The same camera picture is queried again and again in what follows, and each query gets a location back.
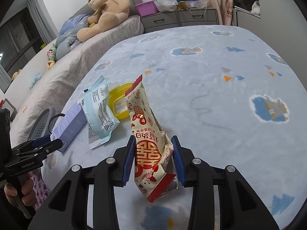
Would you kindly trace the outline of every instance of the drawer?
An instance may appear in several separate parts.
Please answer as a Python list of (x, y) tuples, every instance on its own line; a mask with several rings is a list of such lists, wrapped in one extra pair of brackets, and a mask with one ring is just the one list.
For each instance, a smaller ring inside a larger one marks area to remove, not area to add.
[(215, 9), (206, 10), (206, 18), (204, 16), (205, 9), (179, 11), (178, 15), (181, 22), (197, 22), (197, 21), (217, 21)]
[(141, 18), (141, 21), (144, 28), (150, 28), (177, 23), (177, 17), (175, 12), (171, 12), (144, 17)]
[(181, 23), (182, 27), (186, 26), (197, 26), (197, 25), (217, 25), (217, 22), (183, 22)]
[(236, 15), (238, 27), (245, 28), (257, 35), (258, 37), (261, 37), (262, 30), (260, 18), (239, 10), (237, 10)]
[(145, 28), (145, 33), (151, 33), (151, 32), (155, 32), (155, 31), (159, 31), (159, 30), (163, 30), (163, 29), (168, 29), (168, 28), (173, 28), (173, 27), (179, 27), (178, 23)]

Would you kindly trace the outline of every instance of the cardboard box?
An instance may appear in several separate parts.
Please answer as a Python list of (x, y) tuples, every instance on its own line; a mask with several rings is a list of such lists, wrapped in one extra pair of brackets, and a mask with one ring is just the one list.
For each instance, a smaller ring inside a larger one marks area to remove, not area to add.
[(57, 138), (61, 139), (63, 147), (59, 151), (64, 152), (86, 123), (87, 120), (82, 107), (75, 103), (56, 126), (50, 139), (51, 141)]

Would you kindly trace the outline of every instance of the finger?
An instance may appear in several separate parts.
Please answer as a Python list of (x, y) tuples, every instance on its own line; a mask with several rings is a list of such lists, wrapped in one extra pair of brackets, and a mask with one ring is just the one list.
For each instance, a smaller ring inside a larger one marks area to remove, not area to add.
[(6, 185), (4, 186), (4, 193), (5, 193), (5, 196), (7, 197), (7, 201), (8, 201), (12, 206), (16, 207), (16, 206), (17, 206), (17, 203), (16, 203), (16, 201), (14, 200), (14, 197), (17, 196), (17, 190), (16, 190), (14, 187), (12, 187), (12, 186), (6, 184)]
[(16, 197), (17, 196), (17, 190), (16, 188), (14, 188), (13, 186), (6, 184), (4, 186), (4, 193), (6, 196), (12, 196), (12, 197)]
[(24, 195), (27, 195), (28, 193), (31, 192), (31, 190), (33, 189), (34, 186), (34, 182), (31, 178), (29, 178), (28, 180), (26, 180), (26, 182), (24, 183), (24, 185), (21, 188), (21, 192)]
[(27, 173), (27, 178), (31, 178), (32, 176), (33, 176), (33, 172), (32, 171)]
[(34, 206), (37, 203), (36, 196), (34, 190), (31, 190), (27, 195), (25, 195), (22, 199), (22, 203), (25, 206)]

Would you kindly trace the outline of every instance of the metal screw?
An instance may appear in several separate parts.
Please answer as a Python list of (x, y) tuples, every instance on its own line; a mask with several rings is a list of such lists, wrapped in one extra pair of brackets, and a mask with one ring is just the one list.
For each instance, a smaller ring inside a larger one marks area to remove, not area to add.
[(73, 172), (76, 172), (76, 171), (78, 171), (80, 169), (80, 166), (79, 165), (74, 165), (73, 167), (72, 167), (72, 171)]
[(235, 172), (235, 167), (229, 165), (229, 166), (227, 166), (227, 170), (228, 170), (229, 172)]
[(106, 163), (108, 164), (111, 164), (111, 163), (114, 163), (115, 162), (115, 159), (113, 157), (109, 157), (106, 159)]
[(201, 164), (201, 160), (199, 158), (194, 158), (192, 162), (193, 164)]

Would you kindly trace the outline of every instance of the window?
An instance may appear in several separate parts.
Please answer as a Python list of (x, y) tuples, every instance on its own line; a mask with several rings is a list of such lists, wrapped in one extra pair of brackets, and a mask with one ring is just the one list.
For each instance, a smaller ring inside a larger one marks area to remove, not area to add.
[(39, 51), (43, 41), (27, 8), (0, 27), (0, 64), (10, 77)]

